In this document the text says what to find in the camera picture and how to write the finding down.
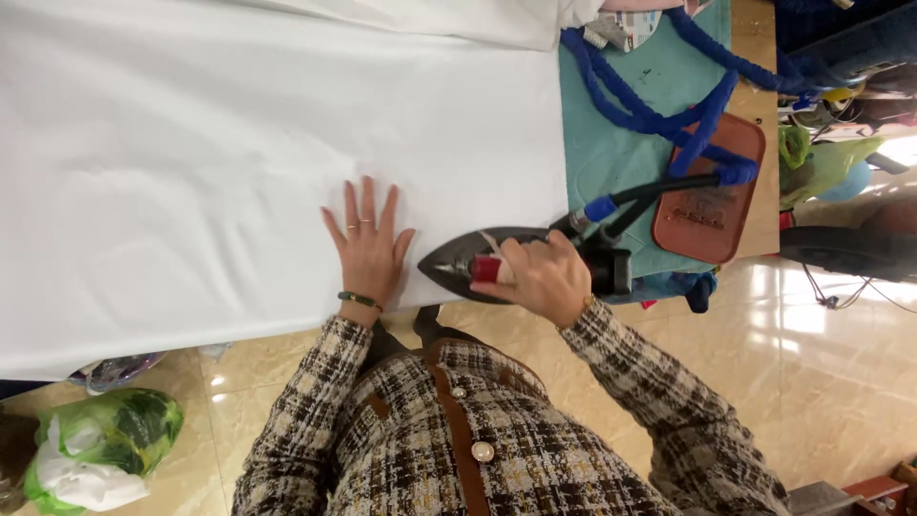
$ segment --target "gold bracelet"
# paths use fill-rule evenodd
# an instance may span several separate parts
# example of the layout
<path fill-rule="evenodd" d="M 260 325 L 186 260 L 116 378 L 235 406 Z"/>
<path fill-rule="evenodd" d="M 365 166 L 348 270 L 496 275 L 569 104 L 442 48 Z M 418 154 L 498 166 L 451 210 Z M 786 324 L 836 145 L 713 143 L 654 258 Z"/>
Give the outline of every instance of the gold bracelet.
<path fill-rule="evenodd" d="M 577 319 L 573 321 L 573 324 L 570 324 L 567 328 L 561 328 L 559 326 L 555 326 L 555 328 L 557 328 L 558 331 L 564 331 L 564 330 L 569 330 L 570 328 L 573 328 L 574 326 L 576 326 L 577 321 L 579 321 L 582 318 L 582 314 L 586 313 L 586 310 L 588 310 L 589 307 L 591 307 L 593 303 L 595 303 L 595 294 L 591 294 L 588 297 L 584 297 L 582 299 L 582 312 L 580 312 L 580 316 L 577 317 Z"/>

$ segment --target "woman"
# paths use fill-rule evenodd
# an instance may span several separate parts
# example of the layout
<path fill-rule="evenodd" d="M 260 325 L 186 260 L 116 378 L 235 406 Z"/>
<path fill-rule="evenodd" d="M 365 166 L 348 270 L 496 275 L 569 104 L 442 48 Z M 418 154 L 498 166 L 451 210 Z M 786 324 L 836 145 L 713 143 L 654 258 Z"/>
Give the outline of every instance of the woman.
<path fill-rule="evenodd" d="M 394 237 L 394 186 L 378 223 L 371 179 L 359 211 L 356 197 L 347 183 L 346 232 L 323 208 L 345 300 L 252 446 L 235 516 L 790 514 L 735 410 L 594 300 L 589 270 L 558 231 L 548 243 L 501 246 L 515 286 L 472 288 L 557 325 L 649 431 L 652 485 L 555 409 L 535 373 L 440 327 L 436 308 L 414 325 L 423 349 L 405 350 L 376 325 L 377 307 L 398 284 L 414 231 Z"/>

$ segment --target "black pants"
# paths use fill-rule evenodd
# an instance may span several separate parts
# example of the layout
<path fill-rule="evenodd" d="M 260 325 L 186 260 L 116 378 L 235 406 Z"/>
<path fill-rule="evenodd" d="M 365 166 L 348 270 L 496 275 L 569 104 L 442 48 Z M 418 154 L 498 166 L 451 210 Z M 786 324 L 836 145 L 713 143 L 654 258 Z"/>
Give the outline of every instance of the black pants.
<path fill-rule="evenodd" d="M 456 330 L 448 326 L 440 326 L 434 318 L 421 320 L 421 315 L 418 315 L 417 320 L 414 322 L 414 332 L 420 337 L 420 341 L 425 350 L 430 349 L 433 342 L 439 339 L 459 339 L 462 341 L 484 344 L 484 342 L 478 340 L 477 337 L 469 335 L 462 330 Z M 366 355 L 366 360 L 363 361 L 363 366 L 359 369 L 358 376 L 369 371 L 386 357 L 408 351 L 411 350 L 404 347 L 404 344 L 396 339 L 394 335 L 387 332 L 382 326 L 382 323 L 377 320 L 376 324 L 372 326 L 370 350 Z"/>

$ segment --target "woman's right hand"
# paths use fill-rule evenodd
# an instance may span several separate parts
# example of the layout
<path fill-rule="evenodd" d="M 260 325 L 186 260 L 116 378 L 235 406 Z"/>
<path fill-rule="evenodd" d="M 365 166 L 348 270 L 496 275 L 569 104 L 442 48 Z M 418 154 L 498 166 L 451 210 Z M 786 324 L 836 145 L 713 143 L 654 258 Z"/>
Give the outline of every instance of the woman's right hand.
<path fill-rule="evenodd" d="M 559 328 L 572 326 L 589 305 L 592 276 L 563 233 L 553 230 L 547 241 L 520 245 L 507 239 L 500 252 L 513 269 L 516 284 L 473 283 L 471 290 L 526 308 Z"/>

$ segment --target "tweed jacket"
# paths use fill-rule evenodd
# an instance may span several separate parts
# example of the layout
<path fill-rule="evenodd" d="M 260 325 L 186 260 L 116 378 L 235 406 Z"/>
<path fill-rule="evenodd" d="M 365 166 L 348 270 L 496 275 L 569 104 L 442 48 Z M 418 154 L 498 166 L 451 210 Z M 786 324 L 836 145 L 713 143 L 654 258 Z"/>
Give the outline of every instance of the tweed jacket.
<path fill-rule="evenodd" d="M 371 332 L 331 318 L 252 446 L 233 515 L 790 514 L 735 409 L 677 360 L 601 302 L 561 334 L 649 432 L 649 483 L 499 351 L 441 339 L 357 378 Z"/>

